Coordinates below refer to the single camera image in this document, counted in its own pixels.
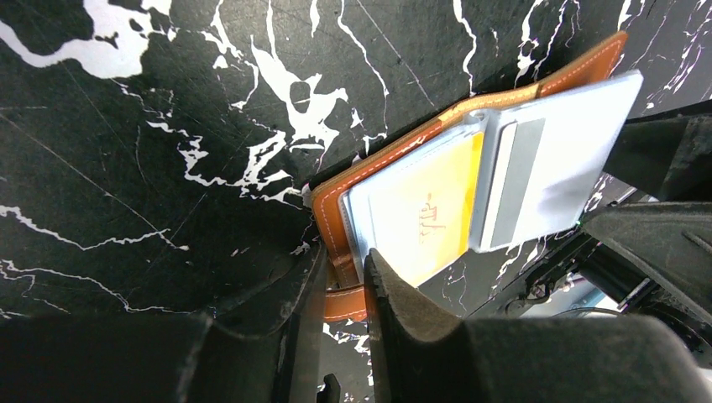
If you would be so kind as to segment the orange leather card holder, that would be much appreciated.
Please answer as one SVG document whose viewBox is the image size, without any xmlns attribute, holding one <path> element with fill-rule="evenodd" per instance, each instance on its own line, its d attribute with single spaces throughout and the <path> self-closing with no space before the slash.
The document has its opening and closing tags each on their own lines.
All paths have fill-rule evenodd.
<svg viewBox="0 0 712 403">
<path fill-rule="evenodd" d="M 338 288 L 326 322 L 367 316 L 376 249 L 414 287 L 469 250 L 488 253 L 572 228 L 641 89 L 613 70 L 619 31 L 541 81 L 453 104 L 318 185 L 311 209 Z"/>
</svg>

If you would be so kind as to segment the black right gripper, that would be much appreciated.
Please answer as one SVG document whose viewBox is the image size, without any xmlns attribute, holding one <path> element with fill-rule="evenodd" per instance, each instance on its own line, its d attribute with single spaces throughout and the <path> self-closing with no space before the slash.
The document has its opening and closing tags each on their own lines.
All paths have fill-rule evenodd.
<svg viewBox="0 0 712 403">
<path fill-rule="evenodd" d="M 655 317 L 692 355 L 710 356 L 711 116 L 630 121 L 604 172 L 662 202 L 607 207 L 585 217 L 587 234 L 574 230 L 537 258 L 500 313 L 519 317 L 566 289 L 588 287 L 573 301 L 560 297 L 563 307 L 554 312 Z M 612 307 L 598 306 L 608 300 Z"/>
</svg>

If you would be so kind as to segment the white card with black stripe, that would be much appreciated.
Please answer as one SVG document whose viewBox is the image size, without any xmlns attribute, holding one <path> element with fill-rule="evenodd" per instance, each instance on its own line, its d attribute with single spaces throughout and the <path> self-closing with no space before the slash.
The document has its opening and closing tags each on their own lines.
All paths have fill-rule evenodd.
<svg viewBox="0 0 712 403">
<path fill-rule="evenodd" d="M 616 136 L 606 128 L 572 130 L 544 118 L 507 123 L 499 132 L 472 249 L 494 251 L 574 227 Z"/>
</svg>

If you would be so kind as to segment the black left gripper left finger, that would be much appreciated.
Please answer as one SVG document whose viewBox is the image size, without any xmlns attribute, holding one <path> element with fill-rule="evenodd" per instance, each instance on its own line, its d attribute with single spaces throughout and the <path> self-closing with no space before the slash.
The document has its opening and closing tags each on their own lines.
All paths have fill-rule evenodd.
<svg viewBox="0 0 712 403">
<path fill-rule="evenodd" d="M 217 313 L 55 316 L 1 326 L 4 402 L 313 402 L 326 302 L 318 244 Z"/>
</svg>

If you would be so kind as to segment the gold yellow VIP card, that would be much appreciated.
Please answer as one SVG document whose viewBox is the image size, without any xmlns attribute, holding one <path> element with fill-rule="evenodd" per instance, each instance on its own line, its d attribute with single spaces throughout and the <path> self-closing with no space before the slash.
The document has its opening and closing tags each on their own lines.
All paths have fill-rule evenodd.
<svg viewBox="0 0 712 403">
<path fill-rule="evenodd" d="M 408 155 L 364 184 L 372 218 L 364 249 L 407 284 L 418 287 L 467 250 L 483 139 L 477 132 Z"/>
</svg>

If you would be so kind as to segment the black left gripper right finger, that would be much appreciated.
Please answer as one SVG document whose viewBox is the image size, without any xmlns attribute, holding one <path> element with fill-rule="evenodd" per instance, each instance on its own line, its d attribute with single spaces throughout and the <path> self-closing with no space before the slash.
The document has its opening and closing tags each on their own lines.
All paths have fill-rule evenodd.
<svg viewBox="0 0 712 403">
<path fill-rule="evenodd" d="M 372 250 L 364 262 L 378 402 L 708 402 L 682 341 L 651 317 L 463 319 Z"/>
</svg>

